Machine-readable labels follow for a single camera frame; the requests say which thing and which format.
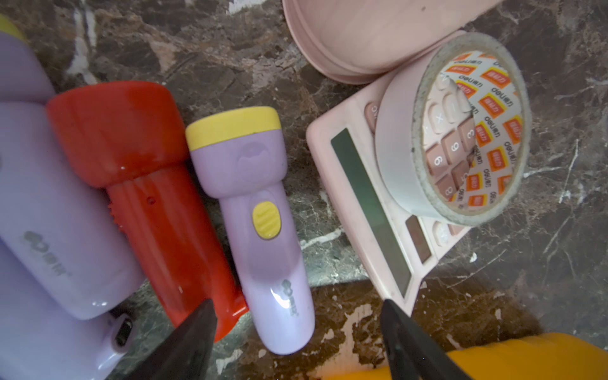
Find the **yellow plastic tray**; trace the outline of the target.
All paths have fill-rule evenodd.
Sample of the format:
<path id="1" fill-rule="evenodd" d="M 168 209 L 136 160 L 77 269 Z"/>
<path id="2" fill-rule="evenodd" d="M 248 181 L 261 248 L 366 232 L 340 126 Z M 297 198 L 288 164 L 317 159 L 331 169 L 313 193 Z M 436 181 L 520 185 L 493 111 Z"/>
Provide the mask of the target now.
<path id="1" fill-rule="evenodd" d="M 549 332 L 447 353 L 473 379 L 606 379 L 607 351 Z"/>

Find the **purple flashlight near calculator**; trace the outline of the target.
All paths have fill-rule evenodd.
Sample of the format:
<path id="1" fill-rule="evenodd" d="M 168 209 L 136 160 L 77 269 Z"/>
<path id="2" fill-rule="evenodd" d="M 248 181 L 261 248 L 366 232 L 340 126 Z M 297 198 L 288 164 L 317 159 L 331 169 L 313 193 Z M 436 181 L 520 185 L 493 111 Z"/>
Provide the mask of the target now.
<path id="1" fill-rule="evenodd" d="M 232 258 L 267 350 L 290 355 L 313 336 L 315 312 L 283 179 L 288 157 L 278 112 L 220 112 L 185 129 L 205 193 L 218 200 Z"/>

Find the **red flashlight between purple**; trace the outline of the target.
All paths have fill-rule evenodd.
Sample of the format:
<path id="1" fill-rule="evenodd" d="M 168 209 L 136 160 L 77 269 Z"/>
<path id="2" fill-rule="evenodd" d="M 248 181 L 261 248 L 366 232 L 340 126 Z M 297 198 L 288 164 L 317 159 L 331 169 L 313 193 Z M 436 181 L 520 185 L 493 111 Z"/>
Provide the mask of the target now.
<path id="1" fill-rule="evenodd" d="M 171 322 L 178 326 L 212 300 L 215 337 L 248 308 L 188 171 L 185 125 L 163 85 L 123 81 L 61 93 L 46 105 L 74 172 L 104 189 Z"/>

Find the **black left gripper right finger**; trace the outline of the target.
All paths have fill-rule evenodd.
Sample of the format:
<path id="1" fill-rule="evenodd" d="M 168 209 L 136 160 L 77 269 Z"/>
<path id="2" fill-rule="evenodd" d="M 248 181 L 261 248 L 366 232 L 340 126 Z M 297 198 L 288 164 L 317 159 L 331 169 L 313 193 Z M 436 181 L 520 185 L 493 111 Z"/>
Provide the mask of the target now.
<path id="1" fill-rule="evenodd" d="M 383 301 L 381 328 L 391 378 L 469 378 L 469 375 L 391 299 Z"/>

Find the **pink metal pen bucket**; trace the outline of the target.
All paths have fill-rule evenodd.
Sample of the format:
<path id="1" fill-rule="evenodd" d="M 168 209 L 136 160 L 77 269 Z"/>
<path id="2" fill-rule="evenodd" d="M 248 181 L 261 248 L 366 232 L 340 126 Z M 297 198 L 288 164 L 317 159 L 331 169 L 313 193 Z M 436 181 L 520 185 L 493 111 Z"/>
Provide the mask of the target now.
<path id="1" fill-rule="evenodd" d="M 495 0 L 283 0 L 291 36 L 324 76 L 374 81 L 461 33 Z"/>

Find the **beige tape roll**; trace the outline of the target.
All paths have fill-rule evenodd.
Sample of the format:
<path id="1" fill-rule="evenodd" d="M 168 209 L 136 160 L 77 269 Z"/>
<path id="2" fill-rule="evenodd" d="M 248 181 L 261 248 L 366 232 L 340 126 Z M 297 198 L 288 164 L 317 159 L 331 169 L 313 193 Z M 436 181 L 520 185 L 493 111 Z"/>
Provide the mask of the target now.
<path id="1" fill-rule="evenodd" d="M 375 153 L 384 185 L 407 212 L 479 226 L 517 193 L 530 135 L 513 57 L 498 40 L 466 33 L 395 71 Z"/>

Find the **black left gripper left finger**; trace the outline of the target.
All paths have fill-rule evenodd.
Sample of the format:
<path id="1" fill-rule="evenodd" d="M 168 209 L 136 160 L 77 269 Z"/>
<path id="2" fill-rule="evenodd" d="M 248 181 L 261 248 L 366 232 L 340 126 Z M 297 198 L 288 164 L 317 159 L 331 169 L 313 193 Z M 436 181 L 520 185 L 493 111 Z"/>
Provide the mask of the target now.
<path id="1" fill-rule="evenodd" d="M 127 378 L 206 378 L 217 323 L 212 300 L 203 301 Z"/>

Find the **pink calculator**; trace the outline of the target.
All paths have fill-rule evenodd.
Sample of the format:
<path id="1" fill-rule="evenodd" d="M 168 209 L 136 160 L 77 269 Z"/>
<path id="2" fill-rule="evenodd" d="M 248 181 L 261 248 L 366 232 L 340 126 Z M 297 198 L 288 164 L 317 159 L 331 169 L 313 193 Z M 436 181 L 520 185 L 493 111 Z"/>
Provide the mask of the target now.
<path id="1" fill-rule="evenodd" d="M 424 277 L 467 233 L 465 226 L 403 209 L 384 185 L 376 159 L 383 95 L 396 70 L 429 52 L 375 79 L 307 129 L 321 182 L 348 240 L 378 294 L 406 313 L 413 311 Z"/>

